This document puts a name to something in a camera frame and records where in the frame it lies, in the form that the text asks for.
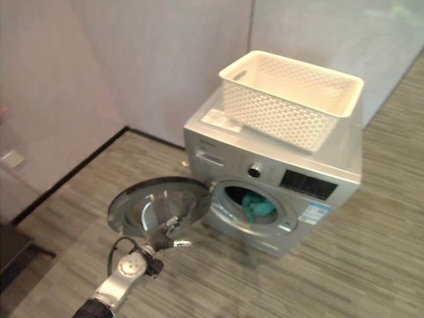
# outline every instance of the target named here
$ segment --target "wooden floor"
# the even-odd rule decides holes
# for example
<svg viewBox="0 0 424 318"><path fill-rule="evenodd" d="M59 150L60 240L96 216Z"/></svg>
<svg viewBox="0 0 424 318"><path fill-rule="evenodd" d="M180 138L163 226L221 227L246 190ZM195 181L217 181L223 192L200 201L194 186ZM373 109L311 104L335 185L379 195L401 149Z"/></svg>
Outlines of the wooden floor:
<svg viewBox="0 0 424 318"><path fill-rule="evenodd" d="M128 132L27 217L19 228L58 257L7 288L4 317L71 317L105 279L111 200L189 174L185 159ZM359 191L291 252L273 258L201 224L187 238L195 245L163 252L162 274L118 317L424 317L424 55L364 133Z"/></svg>

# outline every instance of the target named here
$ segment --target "washing machine top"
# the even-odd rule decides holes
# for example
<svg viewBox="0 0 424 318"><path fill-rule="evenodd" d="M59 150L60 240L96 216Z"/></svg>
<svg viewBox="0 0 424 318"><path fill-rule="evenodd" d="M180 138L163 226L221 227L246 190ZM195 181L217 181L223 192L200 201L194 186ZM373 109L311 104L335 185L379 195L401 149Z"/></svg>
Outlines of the washing machine top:
<svg viewBox="0 0 424 318"><path fill-rule="evenodd" d="M362 173L362 106L358 104L347 121L337 125L322 147L314 153L262 134L223 112L220 87L185 124L186 150L195 152L196 142L188 134L198 134L253 154L299 166L305 170L359 180Z"/></svg>

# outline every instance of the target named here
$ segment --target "wall outlet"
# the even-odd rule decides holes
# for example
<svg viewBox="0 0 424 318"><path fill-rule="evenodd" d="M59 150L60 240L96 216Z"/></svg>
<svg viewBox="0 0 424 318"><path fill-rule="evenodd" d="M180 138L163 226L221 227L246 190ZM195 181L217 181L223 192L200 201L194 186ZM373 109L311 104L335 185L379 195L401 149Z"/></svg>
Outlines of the wall outlet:
<svg viewBox="0 0 424 318"><path fill-rule="evenodd" d="M1 163L10 169L16 168L24 161L25 157L16 150L12 150L5 154L3 157L1 157Z"/></svg>

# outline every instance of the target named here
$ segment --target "front-loading washing machine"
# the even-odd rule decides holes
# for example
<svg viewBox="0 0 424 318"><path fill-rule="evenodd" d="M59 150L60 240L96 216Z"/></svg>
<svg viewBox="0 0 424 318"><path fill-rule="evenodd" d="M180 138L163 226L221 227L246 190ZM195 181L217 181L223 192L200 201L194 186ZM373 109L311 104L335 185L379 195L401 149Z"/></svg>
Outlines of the front-loading washing machine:
<svg viewBox="0 0 424 318"><path fill-rule="evenodd" d="M360 107L309 153L226 117L222 104L218 89L184 127L193 179L158 178L124 191L109 210L114 229L139 235L173 215L190 223L203 216L209 226L279 256L360 185ZM265 212L246 214L249 199Z"/></svg>

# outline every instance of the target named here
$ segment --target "sticker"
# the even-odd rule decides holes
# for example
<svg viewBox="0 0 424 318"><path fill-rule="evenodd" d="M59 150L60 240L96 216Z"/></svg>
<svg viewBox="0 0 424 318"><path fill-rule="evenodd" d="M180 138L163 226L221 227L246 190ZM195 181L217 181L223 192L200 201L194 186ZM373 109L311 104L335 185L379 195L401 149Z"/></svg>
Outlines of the sticker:
<svg viewBox="0 0 424 318"><path fill-rule="evenodd" d="M329 211L330 207L319 203L312 203L299 217L299 221L309 223L311 225L317 224Z"/></svg>
<svg viewBox="0 0 424 318"><path fill-rule="evenodd" d="M243 127L242 123L228 118L223 111L214 108L208 111L201 121L216 127L227 129L228 131L234 131L235 133L241 131L241 128Z"/></svg>

